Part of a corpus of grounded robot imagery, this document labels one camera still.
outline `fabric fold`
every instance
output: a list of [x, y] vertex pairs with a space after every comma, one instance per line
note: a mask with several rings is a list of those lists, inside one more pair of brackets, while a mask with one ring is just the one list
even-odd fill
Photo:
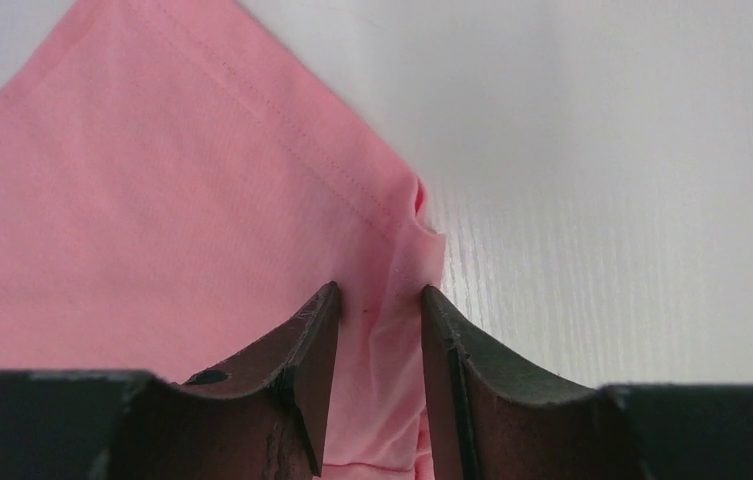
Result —
[[425, 197], [236, 4], [79, 0], [0, 90], [0, 368], [183, 381], [336, 280], [325, 478], [431, 478]]

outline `stitching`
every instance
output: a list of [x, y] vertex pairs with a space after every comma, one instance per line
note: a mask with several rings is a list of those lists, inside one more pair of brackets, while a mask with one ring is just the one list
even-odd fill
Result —
[[[389, 244], [393, 245], [393, 246], [395, 247], [395, 250], [396, 250], [396, 239], [395, 239], [395, 238], [391, 238], [391, 237], [390, 237], [390, 236], [389, 236], [389, 235], [388, 235], [387, 233], [385, 233], [385, 232], [384, 232], [384, 231], [383, 231], [382, 229], [380, 229], [379, 227], [377, 227], [377, 226], [376, 226], [376, 224], [374, 224], [374, 223], [373, 223], [373, 222], [372, 222], [372, 221], [371, 221], [371, 220], [370, 220], [369, 218], [367, 218], [367, 216], [366, 216], [366, 215], [364, 215], [364, 213], [363, 213], [363, 212], [361, 212], [360, 210], [358, 210], [358, 209], [357, 209], [357, 208], [356, 208], [356, 207], [355, 207], [355, 206], [354, 206], [354, 205], [353, 205], [353, 204], [352, 204], [352, 203], [351, 203], [351, 202], [350, 202], [350, 201], [349, 201], [349, 200], [348, 200], [348, 199], [347, 199], [347, 198], [346, 198], [346, 197], [345, 197], [344, 195], [342, 195], [342, 194], [341, 194], [340, 192], [338, 192], [338, 191], [337, 191], [336, 189], [334, 189], [334, 188], [333, 188], [333, 187], [332, 187], [332, 186], [331, 186], [331, 185], [330, 185], [330, 184], [329, 184], [329, 183], [328, 183], [328, 182], [326, 181], [326, 179], [325, 179], [325, 178], [323, 178], [323, 177], [322, 177], [322, 176], [321, 176], [321, 175], [320, 175], [320, 174], [319, 174], [319, 173], [318, 173], [318, 172], [317, 172], [317, 171], [316, 171], [316, 170], [314, 169], [314, 167], [312, 167], [312, 166], [311, 166], [311, 165], [310, 165], [310, 164], [309, 164], [308, 162], [306, 162], [306, 161], [305, 161], [305, 160], [304, 160], [304, 159], [303, 159], [303, 158], [302, 158], [302, 157], [301, 157], [301, 156], [300, 156], [300, 155], [299, 155], [298, 153], [296, 153], [296, 151], [295, 151], [294, 149], [292, 149], [292, 148], [291, 148], [291, 147], [290, 147], [289, 145], [287, 145], [287, 144], [285, 144], [284, 142], [282, 142], [282, 140], [281, 140], [281, 139], [280, 139], [280, 138], [279, 138], [278, 136], [276, 136], [275, 134], [273, 134], [273, 132], [272, 132], [272, 129], [269, 129], [269, 128], [267, 128], [267, 126], [266, 126], [265, 124], [263, 124], [263, 123], [261, 122], [261, 120], [259, 120], [259, 119], [258, 119], [258, 118], [257, 118], [257, 117], [256, 117], [256, 116], [255, 116], [255, 115], [254, 115], [254, 114], [252, 113], [252, 112], [250, 112], [250, 111], [249, 111], [249, 109], [247, 109], [247, 108], [246, 108], [246, 106], [245, 106], [245, 105], [243, 105], [243, 103], [242, 103], [242, 102], [241, 102], [241, 101], [240, 101], [240, 100], [239, 100], [239, 99], [238, 99], [238, 98], [237, 98], [236, 96], [232, 95], [232, 94], [231, 94], [231, 93], [230, 93], [230, 92], [229, 92], [229, 91], [228, 91], [228, 90], [227, 90], [227, 89], [226, 89], [226, 88], [224, 87], [224, 85], [220, 84], [220, 82], [218, 82], [218, 81], [217, 81], [216, 79], [214, 79], [214, 78], [213, 78], [213, 77], [212, 77], [212, 76], [211, 76], [211, 75], [210, 75], [210, 74], [209, 74], [209, 73], [208, 73], [208, 72], [207, 72], [207, 71], [206, 71], [206, 70], [205, 70], [204, 68], [202, 68], [202, 67], [201, 67], [200, 65], [198, 65], [198, 64], [196, 63], [196, 61], [194, 61], [193, 59], [189, 58], [189, 57], [188, 57], [188, 56], [187, 56], [186, 54], [182, 53], [182, 52], [181, 52], [181, 50], [180, 50], [180, 49], [179, 49], [179, 48], [178, 48], [178, 47], [177, 47], [177, 46], [176, 46], [176, 45], [175, 45], [175, 44], [173, 43], [173, 41], [172, 41], [172, 40], [170, 40], [170, 38], [168, 38], [168, 37], [167, 37], [167, 35], [165, 35], [163, 31], [161, 31], [161, 29], [159, 29], [159, 28], [157, 28], [157, 27], [156, 27], [155, 25], [153, 25], [153, 24], [152, 24], [152, 22], [151, 22], [151, 21], [150, 21], [149, 19], [147, 19], [147, 18], [146, 18], [146, 17], [145, 17], [145, 16], [143, 15], [143, 14], [141, 14], [141, 12], [139, 12], [138, 10], [136, 10], [136, 8], [135, 8], [134, 6], [132, 6], [131, 8], [133, 8], [133, 9], [135, 10], [135, 13], [137, 13], [137, 14], [138, 14], [138, 17], [142, 19], [143, 23], [144, 23], [144, 24], [146, 25], [146, 27], [147, 27], [148, 29], [150, 29], [150, 30], [152, 30], [153, 32], [155, 32], [155, 33], [156, 33], [156, 34], [157, 34], [157, 35], [158, 35], [159, 37], [161, 37], [161, 38], [162, 38], [162, 39], [163, 39], [163, 40], [164, 40], [164, 41], [165, 41], [165, 42], [166, 42], [167, 44], [169, 44], [169, 45], [170, 45], [170, 47], [171, 47], [171, 48], [172, 48], [172, 49], [173, 49], [173, 50], [174, 50], [174, 51], [175, 51], [175, 52], [176, 52], [176, 53], [177, 53], [178, 55], [180, 55], [180, 56], [182, 57], [182, 59], [184, 59], [184, 60], [185, 60], [186, 62], [188, 62], [189, 64], [192, 64], [192, 65], [193, 65], [194, 67], [196, 67], [196, 68], [197, 68], [197, 70], [198, 70], [198, 71], [199, 71], [199, 72], [200, 72], [200, 73], [201, 73], [201, 74], [202, 74], [202, 75], [203, 75], [204, 77], [206, 77], [206, 78], [207, 78], [207, 79], [208, 79], [208, 80], [209, 80], [209, 81], [210, 81], [210, 82], [211, 82], [211, 83], [212, 83], [213, 85], [215, 85], [215, 86], [216, 86], [216, 87], [217, 87], [217, 88], [218, 88], [218, 89], [219, 89], [219, 90], [220, 90], [220, 91], [221, 91], [221, 92], [222, 92], [222, 93], [223, 93], [224, 95], [226, 95], [226, 96], [227, 96], [227, 97], [229, 97], [230, 99], [234, 100], [234, 101], [235, 101], [235, 103], [236, 103], [236, 104], [237, 104], [237, 105], [238, 105], [238, 106], [240, 107], [240, 110], [241, 110], [241, 111], [242, 111], [242, 112], [243, 112], [243, 113], [244, 113], [244, 114], [245, 114], [245, 115], [246, 115], [246, 116], [247, 116], [248, 118], [250, 118], [250, 119], [251, 119], [251, 120], [253, 121], [253, 123], [254, 123], [254, 124], [255, 124], [256, 126], [258, 126], [259, 128], [261, 128], [261, 130], [263, 130], [263, 131], [265, 132], [265, 134], [266, 134], [266, 135], [270, 136], [270, 137], [271, 137], [271, 138], [272, 138], [273, 140], [275, 140], [275, 141], [276, 141], [276, 143], [277, 143], [278, 145], [282, 146], [282, 147], [283, 147], [283, 148], [284, 148], [284, 149], [285, 149], [285, 150], [286, 150], [286, 151], [287, 151], [288, 153], [290, 153], [290, 154], [291, 154], [291, 156], [292, 156], [292, 157], [293, 157], [294, 159], [296, 159], [296, 160], [298, 161], [298, 163], [300, 163], [300, 164], [301, 164], [302, 166], [304, 166], [304, 167], [305, 167], [305, 168], [306, 168], [306, 169], [307, 169], [307, 170], [308, 170], [308, 171], [309, 171], [309, 172], [311, 173], [311, 175], [312, 175], [312, 176], [313, 176], [313, 177], [314, 177], [314, 178], [315, 178], [316, 180], [318, 180], [318, 181], [319, 181], [319, 182], [320, 182], [320, 183], [321, 183], [321, 184], [322, 184], [322, 185], [323, 185], [323, 186], [324, 186], [324, 187], [325, 187], [325, 188], [326, 188], [327, 190], [329, 190], [330, 192], [332, 192], [332, 194], [334, 194], [334, 195], [335, 195], [336, 197], [338, 197], [338, 199], [340, 199], [340, 200], [341, 200], [341, 201], [343, 202], [343, 204], [344, 204], [344, 205], [346, 205], [346, 206], [347, 206], [347, 207], [348, 207], [348, 208], [349, 208], [349, 209], [350, 209], [350, 210], [351, 210], [351, 211], [352, 211], [352, 212], [353, 212], [353, 213], [355, 214], [355, 216], [356, 216], [356, 217], [358, 217], [358, 219], [359, 219], [359, 220], [361, 220], [361, 221], [362, 221], [362, 222], [364, 222], [364, 223], [365, 223], [366, 225], [368, 225], [368, 226], [369, 226], [370, 228], [372, 228], [372, 229], [373, 229], [374, 231], [376, 231], [376, 233], [378, 233], [378, 234], [379, 234], [379, 236], [380, 236], [380, 237], [381, 237], [382, 239], [384, 239], [385, 241], [387, 241], [387, 242], [388, 242]], [[409, 278], [409, 277], [408, 277], [408, 276], [407, 276], [407, 275], [406, 275], [406, 274], [405, 274], [405, 273], [404, 273], [403, 271], [401, 271], [401, 270], [399, 270], [399, 269], [395, 269], [394, 271], [395, 271], [395, 272], [396, 272], [396, 273], [397, 273], [397, 274], [398, 274], [398, 275], [400, 276], [400, 278], [402, 278], [402, 279], [403, 279], [403, 280], [404, 280], [405, 282], [407, 282], [407, 283], [409, 283], [409, 284], [413, 284], [413, 283], [414, 283], [414, 282], [412, 282], [411, 278]]]
[[370, 465], [369, 463], [361, 463], [361, 462], [350, 462], [350, 463], [344, 463], [344, 464], [331, 464], [331, 463], [324, 463], [324, 467], [330, 467], [330, 468], [349, 468], [349, 467], [365, 467], [370, 470], [376, 470], [377, 472], [386, 472], [386, 473], [414, 473], [414, 468], [408, 469], [408, 470], [401, 470], [398, 468], [387, 468], [387, 467], [379, 467], [376, 465]]
[[181, 30], [183, 30], [190, 37], [191, 40], [193, 40], [203, 50], [205, 50], [205, 52], [208, 55], [210, 55], [215, 60], [217, 60], [221, 65], [223, 65], [223, 67], [226, 68], [226, 70], [229, 71], [229, 73], [231, 73], [236, 79], [238, 79], [238, 81], [240, 81], [243, 85], [246, 85], [247, 88], [249, 88], [252, 92], [254, 92], [264, 102], [264, 104], [267, 105], [271, 109], [271, 111], [273, 111], [278, 117], [280, 117], [285, 122], [285, 124], [293, 128], [300, 135], [300, 137], [307, 140], [309, 145], [311, 145], [317, 151], [317, 153], [321, 156], [321, 158], [329, 162], [329, 164], [335, 170], [340, 172], [341, 175], [343, 175], [344, 178], [346, 178], [347, 181], [349, 181], [351, 185], [358, 188], [368, 198], [373, 200], [373, 203], [375, 203], [376, 206], [382, 210], [382, 213], [384, 213], [385, 216], [387, 216], [394, 225], [399, 225], [399, 222], [397, 221], [396, 217], [384, 205], [382, 205], [381, 202], [379, 202], [379, 199], [372, 192], [365, 189], [363, 185], [358, 183], [358, 181], [356, 181], [354, 177], [349, 175], [346, 172], [346, 170], [341, 168], [341, 166], [338, 165], [334, 160], [329, 158], [326, 152], [320, 147], [320, 144], [315, 142], [313, 138], [311, 138], [307, 133], [305, 133], [305, 131], [303, 131], [299, 125], [291, 121], [290, 118], [288, 118], [288, 116], [285, 115], [284, 112], [281, 111], [281, 109], [279, 109], [275, 104], [273, 104], [264, 94], [261, 93], [261, 91], [255, 88], [255, 86], [253, 86], [249, 81], [247, 81], [244, 77], [238, 74], [238, 72], [228, 62], [226, 62], [226, 60], [221, 58], [211, 47], [209, 47], [205, 42], [197, 38], [196, 35], [194, 35], [192, 31], [190, 31], [190, 29], [185, 27], [184, 24], [182, 24], [179, 21], [178, 18], [176, 18], [170, 11], [166, 10], [158, 0], [153, 0], [152, 3], [155, 4], [158, 10], [160, 10], [163, 14], [165, 14], [168, 18], [170, 18], [170, 20], [174, 24], [176, 24]]

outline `pink t-shirt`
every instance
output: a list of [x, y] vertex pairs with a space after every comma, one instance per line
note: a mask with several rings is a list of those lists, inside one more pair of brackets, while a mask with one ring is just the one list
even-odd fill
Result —
[[0, 90], [0, 368], [222, 360], [337, 280], [325, 478], [431, 478], [417, 176], [230, 0], [80, 0]]

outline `black plastic part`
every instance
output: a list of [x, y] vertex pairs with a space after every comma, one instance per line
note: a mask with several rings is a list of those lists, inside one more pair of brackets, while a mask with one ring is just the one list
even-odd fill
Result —
[[435, 475], [753, 479], [753, 386], [609, 386], [556, 376], [423, 291]]
[[309, 479], [323, 459], [340, 291], [167, 384], [140, 371], [0, 372], [0, 479]]

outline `wood grain texture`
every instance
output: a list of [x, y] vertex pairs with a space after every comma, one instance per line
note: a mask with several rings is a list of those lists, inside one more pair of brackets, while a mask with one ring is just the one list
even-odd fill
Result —
[[[0, 2], [0, 85], [69, 0]], [[423, 176], [443, 290], [588, 385], [753, 381], [753, 3], [244, 0]]]

